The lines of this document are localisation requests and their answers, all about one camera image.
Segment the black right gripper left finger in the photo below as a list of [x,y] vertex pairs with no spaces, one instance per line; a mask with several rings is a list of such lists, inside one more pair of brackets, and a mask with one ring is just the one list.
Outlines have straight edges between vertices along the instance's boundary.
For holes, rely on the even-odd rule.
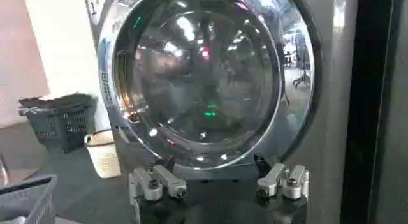
[[187,197],[187,182],[173,175],[175,158],[158,159],[148,167],[136,167],[128,174],[129,200],[161,200],[166,190],[170,198],[182,200]]

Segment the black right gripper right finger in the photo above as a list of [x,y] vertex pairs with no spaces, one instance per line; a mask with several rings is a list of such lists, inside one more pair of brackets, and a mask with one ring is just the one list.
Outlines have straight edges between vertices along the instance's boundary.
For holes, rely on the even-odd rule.
[[276,197],[279,191],[290,200],[309,199],[309,171],[305,166],[288,167],[277,158],[261,154],[255,154],[253,160],[259,174],[256,193],[261,200]]

